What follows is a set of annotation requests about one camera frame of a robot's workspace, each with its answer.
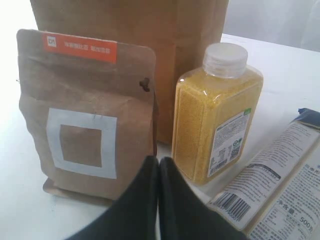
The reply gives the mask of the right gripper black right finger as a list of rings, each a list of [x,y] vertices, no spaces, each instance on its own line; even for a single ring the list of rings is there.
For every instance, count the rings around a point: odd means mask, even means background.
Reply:
[[[245,240],[219,214],[206,207],[188,186],[174,161],[159,164],[159,227],[162,240]]]

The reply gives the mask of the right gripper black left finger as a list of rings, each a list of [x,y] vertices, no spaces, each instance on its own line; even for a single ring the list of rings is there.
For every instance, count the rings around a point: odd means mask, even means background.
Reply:
[[[147,156],[125,192],[69,240],[155,240],[159,162]]]

